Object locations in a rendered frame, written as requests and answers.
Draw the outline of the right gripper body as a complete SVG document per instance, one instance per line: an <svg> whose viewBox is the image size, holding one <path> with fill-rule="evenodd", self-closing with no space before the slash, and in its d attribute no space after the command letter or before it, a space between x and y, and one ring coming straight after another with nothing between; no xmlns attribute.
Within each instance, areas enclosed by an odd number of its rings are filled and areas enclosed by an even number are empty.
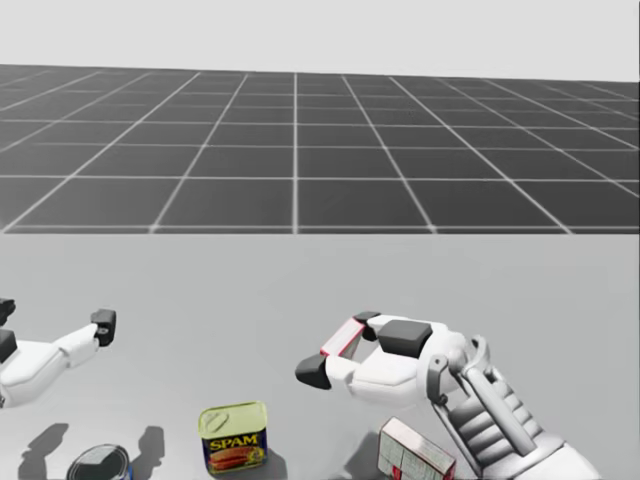
<svg viewBox="0 0 640 480"><path fill-rule="evenodd" d="M378 332L378 346L359 363L349 392L364 401L423 401L433 357L450 357L466 337L440 322L399 316Z"/></svg>

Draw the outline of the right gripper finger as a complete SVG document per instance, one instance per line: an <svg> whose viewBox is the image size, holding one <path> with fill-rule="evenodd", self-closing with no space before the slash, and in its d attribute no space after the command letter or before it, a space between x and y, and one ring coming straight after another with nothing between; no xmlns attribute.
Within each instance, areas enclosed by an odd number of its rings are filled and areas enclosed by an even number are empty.
<svg viewBox="0 0 640 480"><path fill-rule="evenodd" d="M336 355L314 354L302 360L295 369L296 379L320 390L349 389L357 362Z"/></svg>
<svg viewBox="0 0 640 480"><path fill-rule="evenodd" d="M367 341L376 341L379 330L391 320L399 320L397 315L364 311L353 316L353 319L364 326L362 336Z"/></svg>

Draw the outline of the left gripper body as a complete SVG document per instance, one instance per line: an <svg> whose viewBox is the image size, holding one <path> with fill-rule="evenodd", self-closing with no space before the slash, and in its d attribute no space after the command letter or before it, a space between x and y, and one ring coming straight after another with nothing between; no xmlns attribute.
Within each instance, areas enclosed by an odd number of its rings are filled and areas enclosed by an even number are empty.
<svg viewBox="0 0 640 480"><path fill-rule="evenodd" d="M67 366L60 339L18 340L13 331L0 329L0 408L17 408L37 400Z"/></svg>

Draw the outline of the small red and white carton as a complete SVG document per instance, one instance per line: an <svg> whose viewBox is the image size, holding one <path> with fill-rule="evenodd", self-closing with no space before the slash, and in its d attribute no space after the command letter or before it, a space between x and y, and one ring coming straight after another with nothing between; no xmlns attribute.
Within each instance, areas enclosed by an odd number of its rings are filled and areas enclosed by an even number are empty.
<svg viewBox="0 0 640 480"><path fill-rule="evenodd" d="M337 356L351 360L363 336L366 325L354 318L348 319L323 344L320 353L324 356Z"/></svg>

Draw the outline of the large red and white carton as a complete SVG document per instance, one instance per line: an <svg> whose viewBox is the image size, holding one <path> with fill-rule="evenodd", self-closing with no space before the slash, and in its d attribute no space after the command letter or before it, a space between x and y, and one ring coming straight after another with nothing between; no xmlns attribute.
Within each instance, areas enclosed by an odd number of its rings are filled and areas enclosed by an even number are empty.
<svg viewBox="0 0 640 480"><path fill-rule="evenodd" d="M379 430L377 468L390 480L454 480L456 459L391 417Z"/></svg>

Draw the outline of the green and blue rectangular can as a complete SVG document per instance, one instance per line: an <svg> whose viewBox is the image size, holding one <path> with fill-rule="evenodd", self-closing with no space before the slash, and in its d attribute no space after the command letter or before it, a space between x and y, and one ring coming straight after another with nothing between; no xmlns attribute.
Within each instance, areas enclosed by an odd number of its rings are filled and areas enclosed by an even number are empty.
<svg viewBox="0 0 640 480"><path fill-rule="evenodd" d="M198 419L211 476L262 466L268 459L267 408L262 401L212 407Z"/></svg>

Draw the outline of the blue flat can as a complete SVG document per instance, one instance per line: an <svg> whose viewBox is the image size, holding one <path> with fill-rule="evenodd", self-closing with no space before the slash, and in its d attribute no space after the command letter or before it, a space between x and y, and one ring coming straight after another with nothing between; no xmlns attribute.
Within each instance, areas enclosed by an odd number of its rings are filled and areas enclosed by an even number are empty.
<svg viewBox="0 0 640 480"><path fill-rule="evenodd" d="M133 480L129 454L117 444L93 446L71 463L65 480Z"/></svg>

